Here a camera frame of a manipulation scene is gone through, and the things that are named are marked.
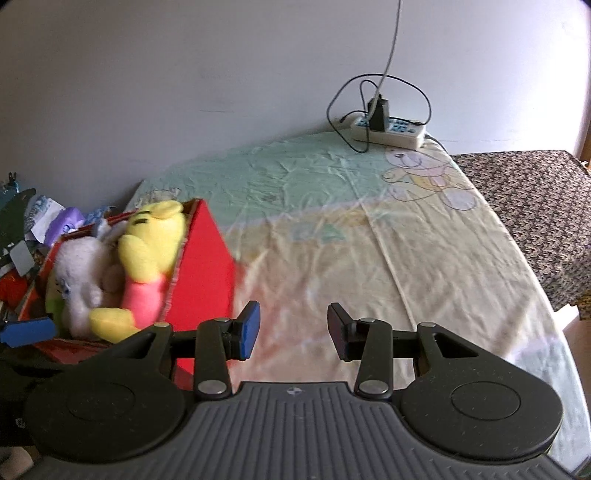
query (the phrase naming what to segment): winnie the pooh plush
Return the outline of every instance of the winnie the pooh plush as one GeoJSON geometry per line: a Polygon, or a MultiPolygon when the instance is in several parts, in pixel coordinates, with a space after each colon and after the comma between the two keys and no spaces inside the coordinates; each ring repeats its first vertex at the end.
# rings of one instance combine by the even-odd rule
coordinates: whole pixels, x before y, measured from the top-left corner
{"type": "Polygon", "coordinates": [[[121,308],[90,312],[95,335],[117,343],[158,320],[185,230],[175,200],[145,205],[129,218],[118,246],[126,274],[121,308]]]}

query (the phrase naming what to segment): black cable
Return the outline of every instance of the black cable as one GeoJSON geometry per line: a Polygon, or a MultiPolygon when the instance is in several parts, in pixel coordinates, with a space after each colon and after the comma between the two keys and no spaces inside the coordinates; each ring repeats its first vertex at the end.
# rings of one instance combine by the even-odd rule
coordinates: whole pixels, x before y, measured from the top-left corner
{"type": "Polygon", "coordinates": [[[345,119],[349,116],[352,115],[353,113],[368,113],[367,110],[351,110],[349,113],[344,114],[340,120],[339,123],[343,123],[345,121],[345,119]]]}
{"type": "MultiPolygon", "coordinates": [[[[349,85],[351,82],[354,82],[357,79],[363,78],[363,77],[381,77],[382,74],[381,73],[364,73],[362,75],[357,75],[355,77],[350,78],[349,80],[347,80],[343,86],[339,89],[338,92],[336,92],[336,95],[333,97],[333,99],[330,101],[330,103],[328,104],[328,106],[326,107],[326,119],[328,120],[329,125],[331,126],[331,128],[338,134],[339,137],[341,137],[343,139],[343,141],[354,151],[356,151],[357,153],[366,153],[369,150],[369,123],[366,125],[365,127],[365,134],[366,134],[366,141],[365,141],[365,149],[364,150],[358,150],[357,148],[355,148],[353,145],[351,145],[351,143],[349,143],[349,141],[343,136],[343,134],[335,127],[335,125],[333,124],[333,122],[330,120],[330,109],[332,108],[332,106],[335,104],[335,102],[337,101],[337,99],[339,98],[340,94],[343,93],[343,90],[345,90],[345,88],[347,88],[347,85],[349,85]]],[[[407,121],[409,123],[412,123],[414,125],[417,126],[422,126],[422,125],[427,125],[429,123],[429,121],[431,120],[431,114],[433,113],[433,111],[431,110],[431,102],[429,101],[429,98],[427,97],[427,95],[425,94],[425,92],[423,92],[419,87],[417,87],[416,85],[407,82],[406,80],[403,80],[402,78],[399,77],[395,77],[393,75],[386,75],[387,78],[392,79],[392,80],[397,80],[398,82],[404,83],[405,85],[408,85],[412,88],[414,88],[415,90],[417,90],[427,101],[427,106],[429,108],[429,115],[427,117],[427,120],[424,122],[411,122],[407,119],[401,119],[404,121],[407,121]]],[[[346,118],[348,115],[350,115],[351,113],[354,112],[350,112],[347,115],[345,115],[345,117],[343,117],[343,121],[344,118],[346,118]]]]}
{"type": "Polygon", "coordinates": [[[411,124],[411,125],[415,125],[415,126],[417,126],[417,127],[421,127],[421,126],[423,126],[423,125],[427,125],[427,124],[424,124],[424,123],[422,123],[422,122],[416,122],[415,120],[409,120],[408,118],[401,118],[401,117],[399,117],[399,116],[390,116],[390,117],[388,117],[388,118],[389,118],[390,120],[402,120],[402,121],[404,121],[404,122],[408,122],[409,124],[411,124]]]}
{"type": "Polygon", "coordinates": [[[373,80],[369,80],[369,79],[361,80],[361,83],[365,83],[365,82],[371,83],[375,87],[376,90],[378,89],[378,84],[375,83],[373,80]]]}
{"type": "Polygon", "coordinates": [[[431,135],[429,135],[429,134],[425,134],[425,138],[426,138],[426,139],[428,139],[428,140],[433,140],[433,141],[434,141],[434,142],[435,142],[437,145],[439,145],[439,146],[440,146],[440,147],[443,149],[443,151],[444,151],[445,153],[447,153],[447,154],[449,155],[449,152],[447,151],[447,148],[445,148],[445,147],[443,146],[443,144],[442,144],[442,143],[441,143],[441,142],[440,142],[440,141],[439,141],[437,138],[435,138],[435,137],[432,137],[432,136],[431,136],[431,135]]]}

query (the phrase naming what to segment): white cable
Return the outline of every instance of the white cable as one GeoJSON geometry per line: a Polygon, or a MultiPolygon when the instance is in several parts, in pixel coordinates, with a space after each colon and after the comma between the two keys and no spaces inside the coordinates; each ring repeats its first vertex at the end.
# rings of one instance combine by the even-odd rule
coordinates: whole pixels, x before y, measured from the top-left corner
{"type": "Polygon", "coordinates": [[[378,83],[378,88],[374,94],[374,101],[371,105],[371,110],[366,117],[369,120],[374,116],[375,109],[378,107],[377,98],[379,97],[379,93],[382,90],[382,85],[384,84],[384,80],[387,78],[386,75],[390,71],[390,65],[392,64],[392,58],[394,57],[394,48],[396,47],[396,39],[398,38],[398,26],[400,25],[400,11],[402,10],[402,0],[398,0],[398,10],[396,12],[396,26],[394,27],[394,36],[392,38],[392,47],[390,48],[390,56],[388,57],[388,62],[386,64],[386,68],[384,69],[384,73],[382,75],[382,79],[378,83]]]}

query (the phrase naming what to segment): purple package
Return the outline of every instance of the purple package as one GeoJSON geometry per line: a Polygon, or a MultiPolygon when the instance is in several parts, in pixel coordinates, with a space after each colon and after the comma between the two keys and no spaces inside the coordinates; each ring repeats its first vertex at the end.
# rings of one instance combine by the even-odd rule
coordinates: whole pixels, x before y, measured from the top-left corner
{"type": "Polygon", "coordinates": [[[45,232],[44,244],[52,247],[64,233],[78,230],[84,224],[84,215],[76,207],[68,207],[57,214],[45,232]]]}

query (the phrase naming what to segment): brown patterned fabric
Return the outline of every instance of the brown patterned fabric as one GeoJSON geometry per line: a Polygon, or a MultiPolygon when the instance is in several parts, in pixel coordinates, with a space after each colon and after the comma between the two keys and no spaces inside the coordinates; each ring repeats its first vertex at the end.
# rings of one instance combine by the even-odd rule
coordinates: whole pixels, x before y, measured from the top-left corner
{"type": "Polygon", "coordinates": [[[565,151],[456,155],[555,310],[591,288],[591,177],[565,151]]]}
{"type": "Polygon", "coordinates": [[[579,308],[579,318],[581,320],[591,320],[591,290],[576,301],[579,308]]]}

